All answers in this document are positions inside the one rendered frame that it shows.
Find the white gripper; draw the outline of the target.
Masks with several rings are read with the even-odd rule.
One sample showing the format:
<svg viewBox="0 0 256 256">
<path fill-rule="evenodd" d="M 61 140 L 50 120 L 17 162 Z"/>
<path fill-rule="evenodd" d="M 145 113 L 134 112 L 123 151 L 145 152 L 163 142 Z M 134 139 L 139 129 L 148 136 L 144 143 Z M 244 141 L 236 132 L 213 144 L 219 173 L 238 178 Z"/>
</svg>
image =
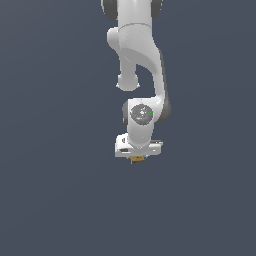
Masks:
<svg viewBox="0 0 256 256">
<path fill-rule="evenodd" d="M 144 156 L 159 155 L 161 153 L 161 147 L 163 142 L 161 140 L 151 140 L 150 144 L 141 149 L 132 146 L 128 140 L 128 134 L 124 133 L 118 135 L 115 142 L 115 156 L 126 157 L 131 156 Z"/>
</svg>

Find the small tan wooden block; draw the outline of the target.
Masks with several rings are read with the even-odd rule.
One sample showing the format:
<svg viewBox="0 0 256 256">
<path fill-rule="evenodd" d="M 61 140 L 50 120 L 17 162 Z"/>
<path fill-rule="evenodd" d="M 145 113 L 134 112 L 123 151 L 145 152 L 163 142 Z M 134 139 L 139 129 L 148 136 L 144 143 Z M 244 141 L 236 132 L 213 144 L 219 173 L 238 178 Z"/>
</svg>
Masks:
<svg viewBox="0 0 256 256">
<path fill-rule="evenodd" d="M 145 161 L 144 155 L 143 156 L 130 156 L 130 159 L 131 159 L 131 165 L 133 163 L 144 162 Z"/>
</svg>

